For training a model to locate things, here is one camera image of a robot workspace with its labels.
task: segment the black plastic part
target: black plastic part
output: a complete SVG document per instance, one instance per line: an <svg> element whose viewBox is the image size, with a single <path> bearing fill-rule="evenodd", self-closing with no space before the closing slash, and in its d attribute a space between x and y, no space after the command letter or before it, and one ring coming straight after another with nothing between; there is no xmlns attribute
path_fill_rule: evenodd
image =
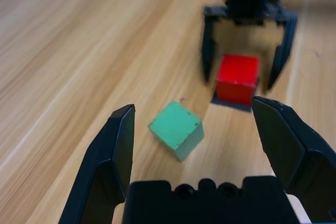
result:
<svg viewBox="0 0 336 224"><path fill-rule="evenodd" d="M288 194L313 222L335 221L336 153L289 106L254 97L252 109L263 149Z"/></svg>
<svg viewBox="0 0 336 224"><path fill-rule="evenodd" d="M130 182L134 105L112 113L87 149L60 224L111 224L115 207L125 201Z"/></svg>
<svg viewBox="0 0 336 224"><path fill-rule="evenodd" d="M212 65L215 57L216 41L214 40L214 25L216 18L204 17L204 32L202 44L202 67L205 81L209 81Z"/></svg>
<svg viewBox="0 0 336 224"><path fill-rule="evenodd" d="M270 90L279 78L283 68L285 67L287 60L292 50L293 40L297 27L297 16L289 16L287 23L284 23L284 34L282 44L276 48L273 65L269 74L267 89Z"/></svg>
<svg viewBox="0 0 336 224"><path fill-rule="evenodd" d="M227 16L233 21L247 20L254 22L264 20L264 11L267 0L226 0L228 7Z"/></svg>
<svg viewBox="0 0 336 224"><path fill-rule="evenodd" d="M189 192L186 197L181 187ZM230 183L216 189L210 179L202 179L198 190L191 188L172 191L167 181L132 183L123 224L299 223L275 177L247 177L241 190Z"/></svg>

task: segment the screw hole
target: screw hole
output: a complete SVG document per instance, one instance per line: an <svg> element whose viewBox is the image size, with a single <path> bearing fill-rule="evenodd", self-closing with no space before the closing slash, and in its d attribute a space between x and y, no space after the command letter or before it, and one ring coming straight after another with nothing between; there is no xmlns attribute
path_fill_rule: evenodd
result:
<svg viewBox="0 0 336 224"><path fill-rule="evenodd" d="M194 194L195 190L192 186L183 184L179 185L175 191L181 199L187 200Z"/></svg>
<svg viewBox="0 0 336 224"><path fill-rule="evenodd" d="M233 199L239 197L239 189L231 183L223 183L218 188L224 198Z"/></svg>

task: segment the green cube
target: green cube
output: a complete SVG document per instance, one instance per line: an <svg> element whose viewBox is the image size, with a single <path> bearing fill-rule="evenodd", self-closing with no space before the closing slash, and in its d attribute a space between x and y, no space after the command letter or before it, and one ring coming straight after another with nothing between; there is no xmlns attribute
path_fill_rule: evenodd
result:
<svg viewBox="0 0 336 224"><path fill-rule="evenodd" d="M148 128L181 162L204 137L202 121L177 102L168 104Z"/></svg>

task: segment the cube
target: cube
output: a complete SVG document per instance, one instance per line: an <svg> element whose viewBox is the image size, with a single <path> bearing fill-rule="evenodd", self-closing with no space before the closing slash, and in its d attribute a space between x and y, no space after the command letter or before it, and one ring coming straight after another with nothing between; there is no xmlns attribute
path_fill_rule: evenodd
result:
<svg viewBox="0 0 336 224"><path fill-rule="evenodd" d="M202 121L177 102L168 104L148 128L180 162L204 137Z"/></svg>
<svg viewBox="0 0 336 224"><path fill-rule="evenodd" d="M224 55L217 75L217 98L251 106L256 92L259 59L242 55Z"/></svg>

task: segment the table surface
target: table surface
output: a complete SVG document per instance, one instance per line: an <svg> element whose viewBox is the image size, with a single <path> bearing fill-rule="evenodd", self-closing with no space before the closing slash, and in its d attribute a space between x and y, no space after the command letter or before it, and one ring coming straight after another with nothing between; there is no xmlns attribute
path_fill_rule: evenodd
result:
<svg viewBox="0 0 336 224"><path fill-rule="evenodd" d="M208 177L239 186L271 174L253 115L210 104L214 81L202 81L202 6L222 2L0 0L0 223L57 223L88 145L128 103L137 110L132 181L166 179L174 188ZM290 62L264 95L292 106L336 148L336 0L283 2L300 23ZM216 39L218 60L259 55L265 76L281 30L224 22ZM147 128L173 100L205 131L183 163Z"/></svg>

